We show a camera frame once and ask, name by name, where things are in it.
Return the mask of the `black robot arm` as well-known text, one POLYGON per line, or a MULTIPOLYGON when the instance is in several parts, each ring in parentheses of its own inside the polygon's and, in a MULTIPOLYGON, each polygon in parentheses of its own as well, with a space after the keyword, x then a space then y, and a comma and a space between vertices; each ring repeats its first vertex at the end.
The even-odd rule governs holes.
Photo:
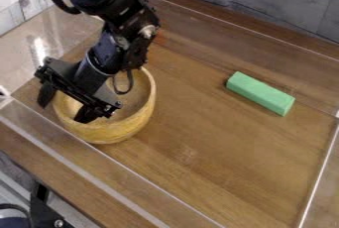
POLYGON ((57 93, 65 92, 83 104, 74 120, 87 124, 122 108, 118 97, 129 91, 106 83, 119 72, 133 73, 147 63, 161 21, 147 0, 53 1, 73 15, 86 13, 103 19, 99 40, 82 61, 46 57, 35 72, 42 81, 38 103, 46 107, 57 93))

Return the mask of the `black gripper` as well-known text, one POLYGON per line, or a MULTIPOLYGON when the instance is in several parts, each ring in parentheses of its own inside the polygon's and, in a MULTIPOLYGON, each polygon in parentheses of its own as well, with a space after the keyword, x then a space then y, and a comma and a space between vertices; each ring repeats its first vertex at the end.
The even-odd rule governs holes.
POLYGON ((86 59, 69 62, 47 57, 35 76, 43 84, 39 105, 46 108, 62 91, 83 105, 75 116, 75 120, 83 124, 99 117, 110 118, 115 110, 122 108, 122 102, 106 84, 107 76, 90 66, 86 59))

